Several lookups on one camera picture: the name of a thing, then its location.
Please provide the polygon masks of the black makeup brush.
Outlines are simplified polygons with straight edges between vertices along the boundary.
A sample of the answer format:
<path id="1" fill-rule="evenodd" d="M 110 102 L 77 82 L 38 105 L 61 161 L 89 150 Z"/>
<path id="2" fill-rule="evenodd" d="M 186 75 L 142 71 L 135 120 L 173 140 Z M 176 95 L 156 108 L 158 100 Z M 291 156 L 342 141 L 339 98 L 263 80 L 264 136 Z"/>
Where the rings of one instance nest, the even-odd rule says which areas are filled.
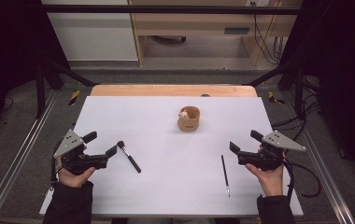
<path id="1" fill-rule="evenodd" d="M 136 169 L 136 171 L 138 173 L 141 173 L 142 170 L 141 168 L 138 166 L 138 164 L 136 163 L 135 159 L 132 157 L 132 155 L 129 153 L 129 151 L 127 150 L 125 144 L 123 141 L 119 141 L 117 143 L 117 146 L 124 152 L 124 154 L 127 156 L 128 160 L 130 161 L 130 163 L 134 166 L 134 168 Z"/>

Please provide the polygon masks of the person's right hand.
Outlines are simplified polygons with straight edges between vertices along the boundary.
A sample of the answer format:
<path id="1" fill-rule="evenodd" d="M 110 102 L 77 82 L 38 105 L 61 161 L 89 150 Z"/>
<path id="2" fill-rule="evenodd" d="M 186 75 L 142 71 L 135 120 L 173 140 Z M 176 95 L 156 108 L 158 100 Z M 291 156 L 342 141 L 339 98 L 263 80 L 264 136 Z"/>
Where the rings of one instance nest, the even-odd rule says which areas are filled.
<path id="1" fill-rule="evenodd" d="M 247 163 L 245 167 L 258 178 L 266 196 L 280 196 L 283 194 L 283 166 L 275 170 L 263 171 L 253 164 Z"/>

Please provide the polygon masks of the person's left hand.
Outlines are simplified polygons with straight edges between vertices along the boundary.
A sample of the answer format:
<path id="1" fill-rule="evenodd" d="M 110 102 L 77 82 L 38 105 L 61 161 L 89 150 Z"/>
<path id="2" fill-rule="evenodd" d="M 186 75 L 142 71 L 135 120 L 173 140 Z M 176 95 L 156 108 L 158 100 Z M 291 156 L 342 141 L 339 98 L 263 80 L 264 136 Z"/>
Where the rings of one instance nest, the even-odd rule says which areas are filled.
<path id="1" fill-rule="evenodd" d="M 58 172 L 59 182 L 71 188 L 81 188 L 94 172 L 95 168 L 90 167 L 81 175 L 73 175 L 62 167 Z"/>

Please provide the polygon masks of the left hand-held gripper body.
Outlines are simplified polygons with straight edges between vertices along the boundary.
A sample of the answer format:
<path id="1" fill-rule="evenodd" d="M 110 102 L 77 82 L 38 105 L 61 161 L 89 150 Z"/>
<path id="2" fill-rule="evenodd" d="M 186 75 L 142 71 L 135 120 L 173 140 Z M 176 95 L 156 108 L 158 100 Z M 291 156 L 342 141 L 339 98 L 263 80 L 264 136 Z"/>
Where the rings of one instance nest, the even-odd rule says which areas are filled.
<path id="1" fill-rule="evenodd" d="M 54 152 L 53 157 L 60 159 L 62 167 L 73 175 L 81 175 L 90 167 L 94 167 L 95 169 L 106 168 L 108 156 L 106 154 L 85 154 L 84 149 L 86 144 L 82 141 L 82 137 L 73 130 L 69 130 Z"/>

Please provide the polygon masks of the black yellow tape marker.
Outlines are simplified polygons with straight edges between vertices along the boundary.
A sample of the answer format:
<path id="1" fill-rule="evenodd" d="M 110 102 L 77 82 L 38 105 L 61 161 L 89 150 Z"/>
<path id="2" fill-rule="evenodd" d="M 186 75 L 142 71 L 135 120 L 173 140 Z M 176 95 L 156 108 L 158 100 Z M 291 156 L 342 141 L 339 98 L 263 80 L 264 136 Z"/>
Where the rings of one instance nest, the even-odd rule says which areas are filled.
<path id="1" fill-rule="evenodd" d="M 279 105 L 284 105 L 285 104 L 284 100 L 276 99 L 272 91 L 268 92 L 268 99 L 269 99 L 269 102 L 271 102 L 271 103 L 276 103 L 276 104 L 279 104 Z"/>
<path id="2" fill-rule="evenodd" d="M 70 99 L 68 105 L 74 105 L 75 102 L 76 102 L 76 100 L 78 99 L 79 94 L 80 94 L 80 91 L 79 91 L 79 90 L 74 91 L 74 92 L 72 93 L 72 96 L 71 96 L 71 99 Z"/>

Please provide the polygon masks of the black horizontal frame bar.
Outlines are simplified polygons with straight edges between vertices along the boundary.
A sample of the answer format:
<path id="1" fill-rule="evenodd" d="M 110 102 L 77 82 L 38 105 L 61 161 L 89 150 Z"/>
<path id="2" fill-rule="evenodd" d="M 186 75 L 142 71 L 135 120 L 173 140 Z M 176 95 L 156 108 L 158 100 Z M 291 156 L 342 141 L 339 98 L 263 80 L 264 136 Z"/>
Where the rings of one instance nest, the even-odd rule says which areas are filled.
<path id="1" fill-rule="evenodd" d="M 242 14 L 298 15 L 300 7 L 200 7 L 200 6 L 117 6 L 117 5 L 43 5 L 53 13 L 162 13 L 162 14 Z"/>

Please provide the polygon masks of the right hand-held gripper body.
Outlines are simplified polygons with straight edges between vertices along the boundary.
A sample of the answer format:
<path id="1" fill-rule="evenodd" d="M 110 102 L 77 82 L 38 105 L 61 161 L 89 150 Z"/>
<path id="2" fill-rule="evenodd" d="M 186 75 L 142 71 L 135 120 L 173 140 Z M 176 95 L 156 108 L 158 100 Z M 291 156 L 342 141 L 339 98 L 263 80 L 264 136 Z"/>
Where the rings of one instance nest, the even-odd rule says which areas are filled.
<path id="1" fill-rule="evenodd" d="M 278 131 L 264 135 L 260 143 L 262 147 L 260 152 L 247 152 L 240 149 L 239 154 L 236 155 L 238 163 L 240 165 L 250 163 L 263 171 L 270 171 L 282 164 L 285 150 L 306 151 L 304 146 Z"/>

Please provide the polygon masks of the aluminium floor rail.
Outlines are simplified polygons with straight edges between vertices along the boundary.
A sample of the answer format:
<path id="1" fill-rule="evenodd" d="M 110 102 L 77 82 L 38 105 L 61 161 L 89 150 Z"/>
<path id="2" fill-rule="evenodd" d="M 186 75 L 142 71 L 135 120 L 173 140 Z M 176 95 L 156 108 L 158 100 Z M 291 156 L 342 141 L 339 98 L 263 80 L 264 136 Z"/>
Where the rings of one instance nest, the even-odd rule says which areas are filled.
<path id="1" fill-rule="evenodd" d="M 8 196 L 14 182 L 16 181 L 27 156 L 31 152 L 33 145 L 42 127 L 44 126 L 44 123 L 46 122 L 52 107 L 54 106 L 54 102 L 58 94 L 59 92 L 57 91 L 50 91 L 50 95 L 46 101 L 44 111 L 41 112 L 40 116 L 34 120 L 30 131 L 25 135 L 25 138 L 22 141 L 17 154 L 15 155 L 11 164 L 8 166 L 8 169 L 0 182 L 0 209 L 5 202 L 6 197 Z"/>
<path id="2" fill-rule="evenodd" d="M 333 176 L 333 161 L 338 158 L 337 144 L 320 113 L 320 104 L 316 96 L 305 96 L 299 101 L 304 111 L 305 123 L 295 137 L 306 147 L 306 153 L 322 185 L 322 191 L 328 198 L 340 224 L 355 224 L 353 215 Z"/>

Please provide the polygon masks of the white cabinet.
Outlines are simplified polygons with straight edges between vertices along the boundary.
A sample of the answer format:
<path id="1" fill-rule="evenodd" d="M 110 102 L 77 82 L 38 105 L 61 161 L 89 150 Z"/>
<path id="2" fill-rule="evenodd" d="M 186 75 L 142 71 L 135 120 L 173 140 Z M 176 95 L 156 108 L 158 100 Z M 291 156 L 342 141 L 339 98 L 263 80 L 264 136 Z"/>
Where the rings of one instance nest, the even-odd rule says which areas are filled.
<path id="1" fill-rule="evenodd" d="M 129 13 L 49 13 L 69 62 L 137 61 Z"/>

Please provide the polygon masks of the light wooden desk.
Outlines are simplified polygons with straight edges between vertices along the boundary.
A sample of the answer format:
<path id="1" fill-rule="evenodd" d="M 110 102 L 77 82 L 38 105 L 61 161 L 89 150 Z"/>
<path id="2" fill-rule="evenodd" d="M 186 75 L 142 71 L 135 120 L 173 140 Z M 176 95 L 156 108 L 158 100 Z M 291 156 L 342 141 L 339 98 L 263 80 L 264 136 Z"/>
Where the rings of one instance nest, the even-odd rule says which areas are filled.
<path id="1" fill-rule="evenodd" d="M 131 6 L 300 7 L 304 0 L 128 0 Z M 271 37 L 288 37 L 294 15 L 134 13 L 139 36 L 233 35 L 242 38 L 250 62 L 258 65 Z"/>

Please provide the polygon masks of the wooden cup with small figure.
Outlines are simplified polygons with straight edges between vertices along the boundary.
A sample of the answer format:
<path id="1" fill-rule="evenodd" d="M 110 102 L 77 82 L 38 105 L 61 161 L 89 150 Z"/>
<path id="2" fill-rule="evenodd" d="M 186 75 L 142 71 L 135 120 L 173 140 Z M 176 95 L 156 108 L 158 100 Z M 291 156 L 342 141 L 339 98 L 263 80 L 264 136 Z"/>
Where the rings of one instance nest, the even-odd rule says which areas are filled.
<path id="1" fill-rule="evenodd" d="M 177 126 L 183 132 L 194 132 L 199 127 L 201 113 L 196 106 L 184 106 L 178 114 Z"/>

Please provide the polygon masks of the thin black brush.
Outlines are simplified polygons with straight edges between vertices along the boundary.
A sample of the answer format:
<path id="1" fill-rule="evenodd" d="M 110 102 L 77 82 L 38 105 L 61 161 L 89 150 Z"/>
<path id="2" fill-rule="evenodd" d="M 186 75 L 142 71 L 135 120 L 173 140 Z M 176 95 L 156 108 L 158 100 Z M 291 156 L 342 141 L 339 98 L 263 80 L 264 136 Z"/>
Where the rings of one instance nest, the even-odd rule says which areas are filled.
<path id="1" fill-rule="evenodd" d="M 225 166 L 225 160 L 224 156 L 221 154 L 220 155 L 220 160 L 221 160 L 221 166 L 222 166 L 222 171 L 223 171 L 223 176 L 224 176 L 224 182 L 227 190 L 228 197 L 231 197 L 231 191 L 230 191 L 230 186 L 229 186 L 229 180 L 228 180 L 228 175 L 227 175 L 227 170 Z"/>

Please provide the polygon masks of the black curtain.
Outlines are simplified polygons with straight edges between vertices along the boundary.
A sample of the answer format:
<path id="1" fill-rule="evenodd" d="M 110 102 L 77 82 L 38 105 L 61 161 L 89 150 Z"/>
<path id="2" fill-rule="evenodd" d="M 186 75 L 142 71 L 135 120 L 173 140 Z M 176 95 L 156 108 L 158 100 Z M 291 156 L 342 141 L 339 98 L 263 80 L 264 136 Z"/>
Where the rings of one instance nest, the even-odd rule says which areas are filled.
<path id="1" fill-rule="evenodd" d="M 24 9 L 41 4 L 41 0 L 0 0 L 0 113 L 8 91 L 36 78 L 38 56 L 69 66 L 48 14 Z"/>
<path id="2" fill-rule="evenodd" d="M 355 160 L 355 0 L 303 0 L 311 14 L 300 15 L 291 30 L 282 59 L 288 60 L 312 25 L 301 63 L 320 82 L 326 118 L 347 154 Z"/>

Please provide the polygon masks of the light wooden table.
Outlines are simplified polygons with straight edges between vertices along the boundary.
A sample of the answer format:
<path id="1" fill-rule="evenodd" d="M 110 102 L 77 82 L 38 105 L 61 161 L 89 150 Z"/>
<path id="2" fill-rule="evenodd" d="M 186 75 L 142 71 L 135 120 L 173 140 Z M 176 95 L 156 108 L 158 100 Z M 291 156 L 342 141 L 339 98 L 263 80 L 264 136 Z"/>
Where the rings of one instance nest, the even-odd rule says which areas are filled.
<path id="1" fill-rule="evenodd" d="M 96 85 L 91 96 L 205 96 L 257 97 L 251 86 L 242 85 Z"/>

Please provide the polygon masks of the black metal frame stand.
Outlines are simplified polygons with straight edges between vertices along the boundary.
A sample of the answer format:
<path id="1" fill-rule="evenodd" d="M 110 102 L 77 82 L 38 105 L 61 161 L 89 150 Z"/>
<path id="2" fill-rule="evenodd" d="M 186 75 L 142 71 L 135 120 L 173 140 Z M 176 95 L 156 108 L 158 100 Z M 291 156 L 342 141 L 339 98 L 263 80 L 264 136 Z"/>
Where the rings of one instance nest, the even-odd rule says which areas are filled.
<path id="1" fill-rule="evenodd" d="M 281 91 L 285 91 L 295 84 L 294 94 L 294 112 L 300 120 L 305 119 L 305 111 L 303 106 L 303 90 L 304 90 L 304 70 L 301 65 L 293 62 L 287 62 L 279 65 L 277 68 L 270 72 L 258 77 L 249 83 L 245 83 L 245 86 L 256 87 L 271 77 L 276 75 L 282 75 L 282 78 L 278 82 L 277 86 Z"/>
<path id="2" fill-rule="evenodd" d="M 78 83 L 81 83 L 87 87 L 96 86 L 95 82 L 80 76 L 67 67 L 57 64 L 54 61 L 42 61 L 39 63 L 35 75 L 36 75 L 36 95 L 37 95 L 37 113 L 36 118 L 39 119 L 46 110 L 45 99 L 45 85 L 44 81 L 47 81 L 53 90 L 60 90 L 64 83 L 60 78 L 60 74 L 65 74 Z"/>

